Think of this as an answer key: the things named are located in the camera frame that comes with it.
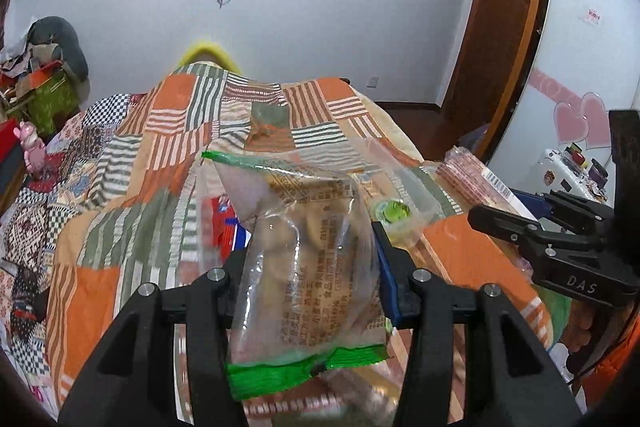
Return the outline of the orange sleeve forearm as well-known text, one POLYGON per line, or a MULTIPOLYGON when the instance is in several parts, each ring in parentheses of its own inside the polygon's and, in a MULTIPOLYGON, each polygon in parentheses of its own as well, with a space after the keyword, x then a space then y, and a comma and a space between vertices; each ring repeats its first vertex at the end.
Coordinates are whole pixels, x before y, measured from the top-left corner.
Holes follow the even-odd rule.
MULTIPOLYGON (((591 338, 591 326, 594 311, 588 303, 573 301, 570 306, 570 316, 561 336, 561 343, 570 353, 577 353, 586 347, 591 338)), ((578 387, 582 388, 588 409, 597 405, 608 388, 611 387, 617 373, 624 367, 634 346, 639 342, 639 311, 628 311, 624 314, 622 337, 612 343, 608 354, 596 367, 579 378, 578 387)))

